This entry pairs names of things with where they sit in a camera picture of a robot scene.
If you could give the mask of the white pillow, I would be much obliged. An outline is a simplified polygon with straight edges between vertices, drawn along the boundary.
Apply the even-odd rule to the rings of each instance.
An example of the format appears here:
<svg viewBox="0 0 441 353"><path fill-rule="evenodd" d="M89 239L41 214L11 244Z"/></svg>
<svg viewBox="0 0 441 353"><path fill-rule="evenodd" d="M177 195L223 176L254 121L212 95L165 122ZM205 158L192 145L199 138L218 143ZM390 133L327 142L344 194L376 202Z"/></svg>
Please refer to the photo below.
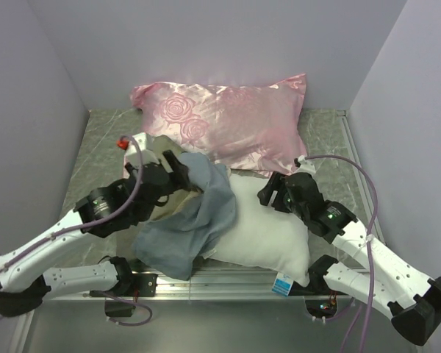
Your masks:
<svg viewBox="0 0 441 353"><path fill-rule="evenodd" d="M257 192L266 186L266 179L232 174L229 182L237 201L236 221L202 257L269 269L307 286L310 256L304 223L259 203Z"/></svg>

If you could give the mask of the blue-grey pillowcase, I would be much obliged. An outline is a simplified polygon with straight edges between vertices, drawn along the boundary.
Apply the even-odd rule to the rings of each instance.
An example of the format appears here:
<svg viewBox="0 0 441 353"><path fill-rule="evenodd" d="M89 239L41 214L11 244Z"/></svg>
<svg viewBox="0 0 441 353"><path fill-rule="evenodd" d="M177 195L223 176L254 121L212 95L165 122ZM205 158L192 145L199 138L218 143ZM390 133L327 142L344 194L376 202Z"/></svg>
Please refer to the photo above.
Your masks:
<svg viewBox="0 0 441 353"><path fill-rule="evenodd" d="M201 190L188 196L174 214L144 224L132 244L135 257L164 275L180 280L191 277L194 259L214 249L220 236L237 218L236 196L223 164L201 153L182 153L189 180Z"/></svg>

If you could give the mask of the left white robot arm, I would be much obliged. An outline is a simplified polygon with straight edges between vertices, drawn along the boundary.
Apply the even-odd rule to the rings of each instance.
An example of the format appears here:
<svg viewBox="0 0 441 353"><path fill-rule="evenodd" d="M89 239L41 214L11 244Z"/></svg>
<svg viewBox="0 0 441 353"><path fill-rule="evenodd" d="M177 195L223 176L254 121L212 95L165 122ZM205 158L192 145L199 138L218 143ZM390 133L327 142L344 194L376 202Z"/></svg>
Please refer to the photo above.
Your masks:
<svg viewBox="0 0 441 353"><path fill-rule="evenodd" d="M171 194L190 187L187 166L171 151L162 155L170 171L158 159L140 167L126 163L128 178L92 190L50 229L0 255L0 315L20 316L45 300L85 291L98 296L128 294L134 275L122 257L75 268L57 268L55 263L79 246L147 221Z"/></svg>

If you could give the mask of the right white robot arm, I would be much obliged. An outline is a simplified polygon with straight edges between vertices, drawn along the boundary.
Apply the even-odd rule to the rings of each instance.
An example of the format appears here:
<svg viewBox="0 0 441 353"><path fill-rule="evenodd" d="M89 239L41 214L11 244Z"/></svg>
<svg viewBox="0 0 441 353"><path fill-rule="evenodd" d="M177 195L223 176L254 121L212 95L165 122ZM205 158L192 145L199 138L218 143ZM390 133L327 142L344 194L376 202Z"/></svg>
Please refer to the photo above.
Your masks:
<svg viewBox="0 0 441 353"><path fill-rule="evenodd" d="M257 197L263 206L298 216L312 234L344 251L369 270L361 274L323 255L309 267L309 285L319 294L330 290L372 306L395 330L416 346L424 346L441 323L441 277L412 267L379 239L344 205L326 200L308 173L273 173Z"/></svg>

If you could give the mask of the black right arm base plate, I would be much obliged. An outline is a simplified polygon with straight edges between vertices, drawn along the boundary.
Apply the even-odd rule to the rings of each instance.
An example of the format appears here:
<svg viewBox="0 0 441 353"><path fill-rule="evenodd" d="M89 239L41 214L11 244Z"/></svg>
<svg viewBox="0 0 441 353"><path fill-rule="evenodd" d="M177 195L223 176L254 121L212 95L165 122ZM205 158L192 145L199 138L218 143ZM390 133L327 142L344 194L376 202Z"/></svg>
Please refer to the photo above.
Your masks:
<svg viewBox="0 0 441 353"><path fill-rule="evenodd" d="M288 296L328 296L330 291L324 281L310 280L307 286L301 286L294 281Z"/></svg>

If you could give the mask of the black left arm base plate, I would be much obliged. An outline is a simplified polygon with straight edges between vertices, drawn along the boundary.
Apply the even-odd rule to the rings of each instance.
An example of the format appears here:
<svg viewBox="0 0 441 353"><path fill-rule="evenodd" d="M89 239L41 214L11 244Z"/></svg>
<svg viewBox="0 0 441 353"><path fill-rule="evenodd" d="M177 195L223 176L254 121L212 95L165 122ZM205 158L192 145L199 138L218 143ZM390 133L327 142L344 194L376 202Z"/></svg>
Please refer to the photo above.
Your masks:
<svg viewBox="0 0 441 353"><path fill-rule="evenodd" d="M136 273L133 275L128 294L133 297L154 297L158 275L153 273Z"/></svg>

